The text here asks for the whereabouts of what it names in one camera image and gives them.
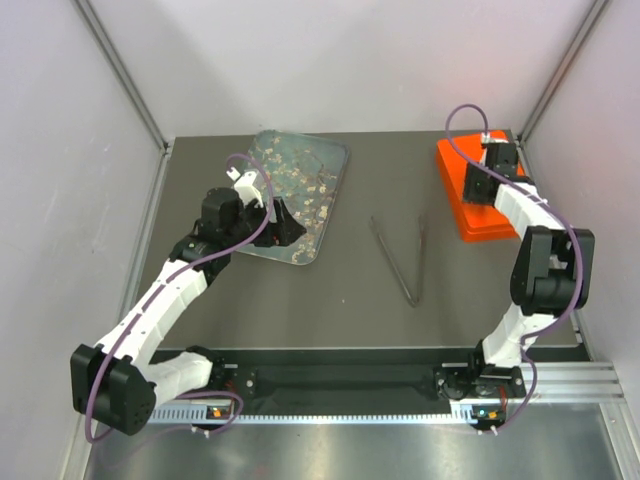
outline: metal tongs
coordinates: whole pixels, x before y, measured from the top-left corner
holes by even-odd
[[[396,280],[400,284],[400,287],[402,288],[402,292],[404,293],[404,296],[406,297],[407,302],[409,302],[409,305],[411,305],[413,308],[416,308],[420,304],[420,300],[422,298],[422,289],[424,284],[424,255],[425,255],[426,229],[427,229],[426,218],[424,214],[418,217],[418,226],[420,229],[420,238],[419,238],[420,246],[418,251],[418,280],[416,285],[416,295],[414,297],[411,294],[411,291],[409,290],[409,287],[407,286],[407,282],[405,282],[404,277],[402,276],[402,273],[400,273],[398,264],[393,259],[393,255],[391,254],[389,247],[387,247],[387,244],[384,241],[384,238],[382,237],[382,233],[380,231],[380,228],[378,228],[378,223],[376,222],[376,219],[373,218],[372,216],[371,219],[369,220],[369,227],[371,228],[373,235],[376,237],[376,240],[378,242],[378,245],[380,245],[380,249],[382,250],[382,253],[386,257],[387,261],[389,262],[389,265],[391,266],[391,270],[393,271],[393,274],[396,277]]]

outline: metal frame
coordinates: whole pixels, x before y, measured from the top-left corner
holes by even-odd
[[[531,137],[533,130],[536,128],[538,122],[542,118],[542,115],[549,107],[551,100],[569,73],[569,70],[573,66],[578,54],[584,47],[591,33],[594,31],[598,20],[600,20],[604,14],[609,3],[610,0],[594,0],[589,7],[589,10],[580,22],[578,30],[562,55],[560,63],[558,63],[558,66],[553,71],[553,74],[542,91],[540,98],[536,102],[531,113],[528,115],[527,120],[524,122],[522,131],[518,134],[518,139],[520,141],[526,142]]]
[[[158,124],[153,118],[153,115],[144,102],[135,82],[118,54],[117,49],[105,31],[105,28],[96,14],[95,9],[91,5],[90,0],[71,1],[76,6],[81,18],[103,52],[114,75],[124,89],[137,114],[140,116],[152,140],[164,152],[164,155],[158,165],[158,171],[150,192],[145,218],[136,242],[130,276],[121,305],[121,313],[124,314],[133,303],[140,281],[142,266],[146,257],[146,251],[164,183],[166,166],[170,157],[171,148],[169,142],[162,134]],[[557,68],[551,75],[531,113],[527,116],[522,131],[517,136],[520,140],[519,147],[521,149],[523,163],[525,163],[528,168],[530,168],[531,165],[528,164],[526,159],[526,141],[531,137],[534,129],[552,102],[560,85],[567,77],[568,72],[574,64],[579,52],[582,50],[587,39],[596,28],[598,21],[604,14],[609,3],[610,0],[594,0],[592,2],[574,37],[562,55]],[[572,320],[579,330],[577,334],[580,337],[584,337],[586,342],[585,346],[588,349],[590,342],[580,317],[575,315]],[[596,358],[594,352],[590,351],[589,354],[592,359]],[[639,478],[640,462],[638,461],[638,458],[640,452],[640,441],[638,439],[637,430],[635,429],[631,419],[629,409],[626,403],[624,403],[624,396],[613,366],[610,363],[580,362],[562,364],[540,363],[538,364],[538,367],[540,369],[539,390],[533,401],[552,403],[599,403],[601,405],[603,419],[606,423],[611,444],[619,462],[623,477],[625,479]],[[523,374],[525,382],[530,382],[531,372],[528,371],[527,368],[523,368]],[[358,416],[247,416],[246,418],[243,417],[240,421],[242,423],[468,423],[469,418],[468,413],[466,413],[470,407],[468,403],[477,404],[478,401],[453,402],[451,414],[413,416],[387,415],[380,417],[363,416],[362,418],[358,418]],[[202,404],[196,404],[195,406],[192,404],[168,405],[166,407],[159,408],[156,413],[154,413],[154,420],[159,420],[160,417],[163,416],[162,412],[165,411],[165,409],[174,409],[174,412],[185,411],[185,409],[193,411],[193,409],[196,409],[197,412],[200,412],[202,407]],[[175,415],[189,415],[189,413],[176,413]],[[89,452],[90,446],[84,441],[83,418],[78,416],[78,423],[73,442],[68,450],[68,456],[65,460],[60,478],[74,480],[82,478],[88,462]]]
[[[96,14],[95,9],[91,5],[89,0],[71,0],[75,5],[78,13],[84,20],[85,25],[89,28],[91,35],[102,50],[107,63],[111,67],[113,74],[118,79],[118,82],[122,86],[122,89],[127,94],[127,97],[131,101],[131,105],[136,110],[142,123],[146,127],[149,135],[153,139],[154,143],[158,147],[166,151],[169,147],[169,142],[160,131],[158,124],[156,123],[153,115],[149,111],[147,104],[145,103],[142,95],[138,91],[135,82],[131,78],[127,67],[118,54],[118,50],[114,46],[113,42],[109,38],[107,31],[105,30],[100,18]]]

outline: black bracket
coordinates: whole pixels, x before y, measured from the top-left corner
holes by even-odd
[[[514,182],[531,183],[528,177],[518,175],[518,149],[515,143],[490,142],[486,149],[485,166]],[[479,205],[493,205],[500,182],[473,165],[467,165],[462,201]]]
[[[469,355],[466,366],[438,367],[434,370],[438,394],[446,400],[523,398],[526,395],[522,371],[518,367],[499,368],[484,362],[482,342]],[[472,405],[472,426],[477,430],[499,427],[507,418],[500,404]]]
[[[590,230],[574,229],[582,252],[583,280],[576,309],[589,297],[595,237]],[[557,259],[560,266],[552,267]],[[565,230],[529,227],[522,239],[511,275],[511,300],[525,315],[560,315],[576,288],[575,250]]]
[[[94,348],[80,345],[71,355],[71,388],[76,412],[86,413],[89,392],[105,357],[100,345]],[[151,417],[156,395],[155,385],[147,382],[130,360],[125,356],[109,363],[98,389],[93,418],[127,435],[134,435]]]

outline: white wall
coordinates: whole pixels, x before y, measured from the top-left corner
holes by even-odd
[[[534,131],[538,183],[596,235],[584,309],[592,346],[613,360],[640,425],[640,2],[616,0]]]
[[[68,0],[0,15],[0,478],[55,478],[160,155]]]
[[[517,130],[591,1],[92,3],[171,136],[442,129],[465,101]]]

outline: metal edge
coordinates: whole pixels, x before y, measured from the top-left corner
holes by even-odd
[[[551,78],[545,85],[544,90],[540,94],[538,101],[534,105],[531,113],[527,116],[527,119],[524,122],[521,133],[518,135],[518,138],[527,141],[534,129],[540,122],[540,119],[544,115],[547,110],[547,107],[551,103],[551,100],[557,93],[560,85],[564,81],[567,76],[567,73],[573,66],[578,54],[582,51],[587,39],[594,31],[598,20],[602,17],[602,14],[605,12],[606,7],[609,5],[610,0],[594,0],[589,9],[587,10],[585,16],[583,17],[580,25],[574,34],[573,38],[569,42],[567,49],[565,50],[558,66],[555,68],[553,73],[551,74]]]
[[[147,256],[149,242],[151,241],[151,231],[153,230],[153,224],[158,211],[158,204],[160,203],[160,196],[164,187],[167,166],[172,150],[173,145],[169,145],[158,162],[156,176],[149,191],[146,208],[143,214],[144,216],[136,237],[135,248],[129,267],[129,276],[122,294],[120,310],[118,317],[114,319],[114,324],[126,315],[135,301],[134,299],[138,290],[138,285],[140,284],[142,267]],[[60,480],[80,480],[84,478],[89,462],[91,445],[87,443],[84,437],[84,416],[78,414],[76,418],[75,427],[72,430],[73,433],[69,441],[69,447],[67,448],[66,456],[61,465],[60,474],[58,476]],[[92,423],[95,431],[97,422],[94,421]]]
[[[600,410],[622,478],[640,478],[640,437],[628,405],[602,404]]]
[[[131,74],[127,70],[122,58],[120,57],[115,45],[111,41],[111,38],[107,34],[107,31],[102,24],[102,21],[98,17],[95,8],[91,4],[90,0],[71,0],[75,5],[78,13],[82,17],[85,25],[89,29],[89,32],[95,39],[96,43],[102,50],[107,63],[111,67],[114,75],[116,76],[120,86],[124,89],[127,97],[131,101],[133,108],[140,116],[142,123],[146,127],[149,135],[153,139],[154,143],[159,148],[166,150],[169,142],[165,139],[164,135],[160,131],[157,122],[153,118],[153,115],[149,111],[147,104],[145,103],[138,87],[136,87]]]

